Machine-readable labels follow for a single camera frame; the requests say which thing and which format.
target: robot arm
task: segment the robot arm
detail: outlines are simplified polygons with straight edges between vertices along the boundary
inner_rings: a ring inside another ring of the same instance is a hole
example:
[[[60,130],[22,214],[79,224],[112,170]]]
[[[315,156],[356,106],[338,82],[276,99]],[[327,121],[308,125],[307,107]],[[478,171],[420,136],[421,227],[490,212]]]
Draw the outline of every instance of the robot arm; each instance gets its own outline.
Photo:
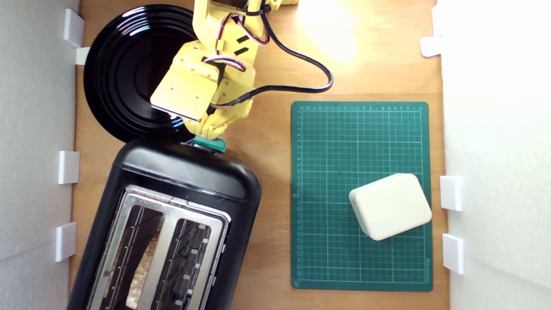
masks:
[[[266,13],[279,9],[282,4],[295,3],[298,0],[196,0],[193,29],[199,40],[180,48],[151,97],[152,106],[182,117],[191,133],[214,140],[232,122],[249,115],[252,97],[257,93],[328,90],[333,83],[331,73],[322,64],[300,54],[325,69],[327,86],[319,89],[283,85],[253,87],[256,74],[253,64],[258,48],[270,39],[280,45]]]

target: white wall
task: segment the white wall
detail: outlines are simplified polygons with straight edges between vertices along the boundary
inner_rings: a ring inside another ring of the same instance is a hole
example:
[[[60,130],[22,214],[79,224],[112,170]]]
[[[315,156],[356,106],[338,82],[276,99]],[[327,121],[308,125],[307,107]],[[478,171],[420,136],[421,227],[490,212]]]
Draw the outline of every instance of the white wall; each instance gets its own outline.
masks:
[[[446,174],[466,200],[451,309],[551,309],[551,3],[441,4]]]
[[[60,150],[74,149],[74,48],[65,8],[78,0],[0,0],[0,309],[64,309],[69,261],[55,228],[71,221]]]

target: green cutting mat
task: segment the green cutting mat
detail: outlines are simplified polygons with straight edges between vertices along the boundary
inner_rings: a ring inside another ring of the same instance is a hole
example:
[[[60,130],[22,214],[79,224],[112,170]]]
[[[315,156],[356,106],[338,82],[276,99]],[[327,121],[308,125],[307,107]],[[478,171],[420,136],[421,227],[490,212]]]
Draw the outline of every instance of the green cutting mat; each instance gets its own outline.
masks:
[[[430,291],[431,223],[383,241],[361,232],[351,189],[413,173],[431,204],[424,102],[294,102],[291,284],[328,290]]]

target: stainless steel panel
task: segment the stainless steel panel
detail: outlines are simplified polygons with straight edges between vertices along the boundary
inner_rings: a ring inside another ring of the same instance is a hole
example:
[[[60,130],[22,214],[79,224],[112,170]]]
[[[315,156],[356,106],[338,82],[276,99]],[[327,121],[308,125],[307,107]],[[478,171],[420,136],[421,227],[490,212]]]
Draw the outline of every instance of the stainless steel panel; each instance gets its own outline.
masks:
[[[230,220],[219,210],[129,186],[88,309],[127,309],[137,263],[157,235],[137,310],[204,309]]]

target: wooden table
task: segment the wooden table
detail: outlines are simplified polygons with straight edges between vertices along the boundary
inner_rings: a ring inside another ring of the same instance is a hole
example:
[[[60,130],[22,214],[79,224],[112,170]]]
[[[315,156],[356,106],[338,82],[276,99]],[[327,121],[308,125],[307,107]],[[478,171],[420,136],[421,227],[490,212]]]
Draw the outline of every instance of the wooden table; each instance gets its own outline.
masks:
[[[440,208],[444,174],[440,59],[424,59],[419,39],[432,34],[435,0],[300,0],[269,14],[276,34],[292,49],[325,63],[334,87],[318,95],[264,93],[247,119],[229,127],[230,151],[255,169],[263,196],[233,299],[233,309],[437,309],[449,308],[449,278],[442,267]],[[149,0],[82,0],[85,45],[113,17]],[[192,8],[193,1],[166,1]],[[275,44],[259,52],[256,85],[322,85],[314,66],[285,54]],[[86,238],[115,154],[122,142],[94,119],[84,97],[83,69],[77,69],[77,139],[80,182],[74,186],[73,220],[78,223],[74,279]],[[290,105],[295,100],[423,100],[430,104],[434,211],[434,290],[415,292],[295,290],[290,285]]]

